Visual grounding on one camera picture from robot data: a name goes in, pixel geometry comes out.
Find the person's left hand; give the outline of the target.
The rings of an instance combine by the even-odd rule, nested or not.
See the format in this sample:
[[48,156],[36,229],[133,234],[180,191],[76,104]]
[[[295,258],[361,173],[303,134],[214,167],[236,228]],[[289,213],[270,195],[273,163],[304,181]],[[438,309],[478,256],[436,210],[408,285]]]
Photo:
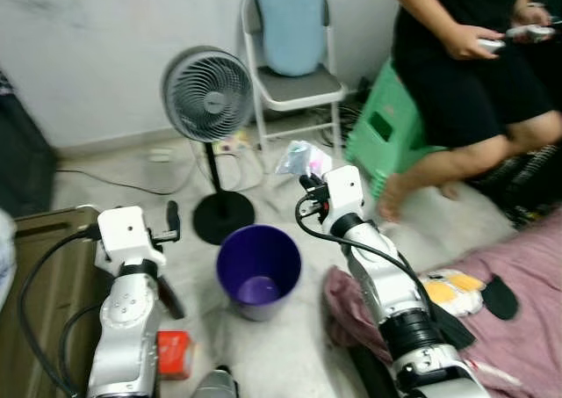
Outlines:
[[545,5],[538,4],[537,2],[527,2],[523,5],[518,5],[515,9],[513,16],[513,24],[519,25],[539,25],[539,27],[550,27],[553,25],[553,16],[550,14],[549,9]]

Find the person's right hand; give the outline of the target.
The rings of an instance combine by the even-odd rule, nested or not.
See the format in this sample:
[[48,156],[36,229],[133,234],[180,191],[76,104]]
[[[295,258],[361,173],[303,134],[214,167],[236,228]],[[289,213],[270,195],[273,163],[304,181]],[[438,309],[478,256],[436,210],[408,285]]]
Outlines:
[[480,45],[481,40],[502,40],[502,33],[473,25],[450,25],[439,32],[439,40],[455,60],[490,60],[495,53]]

